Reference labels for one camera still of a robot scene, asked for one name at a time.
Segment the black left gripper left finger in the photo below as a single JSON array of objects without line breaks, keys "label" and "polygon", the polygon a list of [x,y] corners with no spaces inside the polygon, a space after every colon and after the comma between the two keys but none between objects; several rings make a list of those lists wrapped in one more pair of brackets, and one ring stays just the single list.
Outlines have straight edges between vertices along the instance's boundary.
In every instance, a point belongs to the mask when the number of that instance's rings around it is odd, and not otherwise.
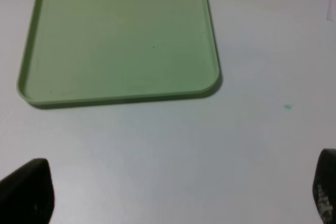
[{"label": "black left gripper left finger", "polygon": [[49,223],[54,207],[45,158],[32,159],[1,180],[1,223]]}]

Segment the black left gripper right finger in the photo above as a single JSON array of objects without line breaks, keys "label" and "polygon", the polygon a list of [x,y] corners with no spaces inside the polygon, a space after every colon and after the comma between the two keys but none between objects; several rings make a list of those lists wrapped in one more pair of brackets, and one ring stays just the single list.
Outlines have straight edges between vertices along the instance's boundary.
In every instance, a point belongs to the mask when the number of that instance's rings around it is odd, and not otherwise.
[{"label": "black left gripper right finger", "polygon": [[335,149],[321,151],[316,165],[312,194],[323,223],[335,223]]}]

